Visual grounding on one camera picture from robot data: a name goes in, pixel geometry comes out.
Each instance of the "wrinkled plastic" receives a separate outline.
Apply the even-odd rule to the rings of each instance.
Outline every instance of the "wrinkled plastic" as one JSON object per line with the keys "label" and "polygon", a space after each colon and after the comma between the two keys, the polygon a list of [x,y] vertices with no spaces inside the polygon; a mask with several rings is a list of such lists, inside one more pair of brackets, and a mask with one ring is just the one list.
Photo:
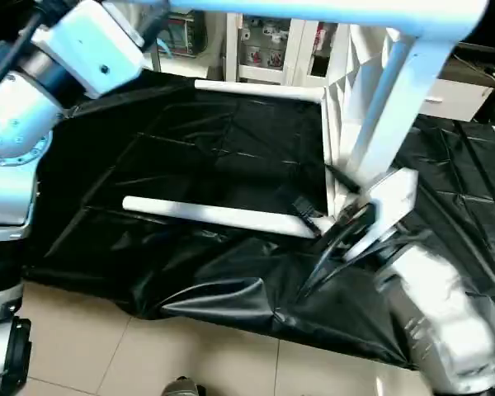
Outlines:
{"label": "wrinkled plastic", "polygon": [[[293,182],[326,211],[317,105],[146,73],[70,117],[40,165],[28,279],[140,318],[187,316],[414,368],[373,286],[375,260],[299,296],[318,259],[310,241],[121,209],[133,195],[288,213],[276,191]],[[426,243],[459,269],[495,332],[495,133],[422,116],[396,165],[420,172],[404,225],[433,232]],[[319,277],[340,265],[336,252]]]}

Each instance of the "white frame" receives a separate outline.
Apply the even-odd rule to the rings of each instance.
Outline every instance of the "white frame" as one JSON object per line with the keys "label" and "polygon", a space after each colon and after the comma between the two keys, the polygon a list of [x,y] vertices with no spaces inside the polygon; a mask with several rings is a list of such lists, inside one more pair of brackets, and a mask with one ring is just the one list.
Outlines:
{"label": "white frame", "polygon": [[[487,1],[464,0],[461,10],[443,0],[172,0],[172,4],[338,23],[332,48],[337,56],[330,58],[323,88],[208,81],[196,81],[195,86],[317,102],[322,114],[324,162],[342,167],[362,186],[370,186],[389,170],[450,52],[476,26]],[[329,172],[326,182],[328,215],[336,218],[345,205],[346,193]],[[139,210],[139,205],[131,209]],[[200,209],[212,223],[214,215],[219,219],[221,212],[230,208],[200,205]],[[229,225],[237,227],[267,231],[267,224],[275,220],[274,214],[237,216],[232,211],[228,216],[238,222]]]}

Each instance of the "beige floor tile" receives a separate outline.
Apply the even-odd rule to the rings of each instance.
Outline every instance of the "beige floor tile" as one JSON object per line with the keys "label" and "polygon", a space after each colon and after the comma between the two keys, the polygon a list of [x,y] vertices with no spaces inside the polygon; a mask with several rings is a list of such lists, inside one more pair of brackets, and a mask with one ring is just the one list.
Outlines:
{"label": "beige floor tile", "polygon": [[132,319],[101,386],[101,396],[154,396],[184,375],[209,396],[273,396],[278,340],[170,318]]}
{"label": "beige floor tile", "polygon": [[18,394],[19,396],[89,396],[70,388],[48,384],[36,379],[28,379],[26,387]]}
{"label": "beige floor tile", "polygon": [[92,394],[130,320],[109,301],[34,284],[20,316],[32,322],[29,376]]}
{"label": "beige floor tile", "polygon": [[280,342],[275,396],[431,396],[418,373]]}

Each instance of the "black plastic sheet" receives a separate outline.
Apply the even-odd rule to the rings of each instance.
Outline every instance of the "black plastic sheet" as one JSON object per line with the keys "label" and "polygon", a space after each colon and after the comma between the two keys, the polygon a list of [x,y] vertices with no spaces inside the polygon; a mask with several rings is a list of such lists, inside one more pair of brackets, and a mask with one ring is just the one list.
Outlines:
{"label": "black plastic sheet", "polygon": [[[414,368],[372,259],[298,297],[317,258],[309,241],[121,209],[133,195],[288,213],[276,192],[299,174],[326,211],[317,105],[145,73],[70,114],[40,165],[28,279],[140,318],[187,316]],[[421,116],[396,165],[421,179],[404,225],[433,232],[426,243],[459,269],[495,332],[494,131]],[[327,271],[340,265],[336,255]]]}

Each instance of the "white pipe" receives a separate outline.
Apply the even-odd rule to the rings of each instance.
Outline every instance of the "white pipe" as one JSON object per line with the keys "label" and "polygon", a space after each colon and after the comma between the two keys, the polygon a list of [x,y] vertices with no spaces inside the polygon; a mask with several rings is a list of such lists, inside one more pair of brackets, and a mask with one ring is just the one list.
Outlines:
{"label": "white pipe", "polygon": [[[151,215],[200,221],[202,223],[227,225],[240,229],[254,229],[266,233],[280,233],[293,237],[314,238],[314,233],[299,218],[288,214],[195,205],[171,200],[153,200],[137,196],[126,196],[123,199],[123,209]],[[334,224],[333,218],[330,217],[312,219],[312,221],[319,227],[322,233],[327,232]]]}
{"label": "white pipe", "polygon": [[322,87],[287,87],[283,85],[250,84],[247,82],[195,80],[195,89],[237,93],[239,95],[279,97],[294,101],[312,101],[314,103],[321,103],[324,97],[324,88]]}

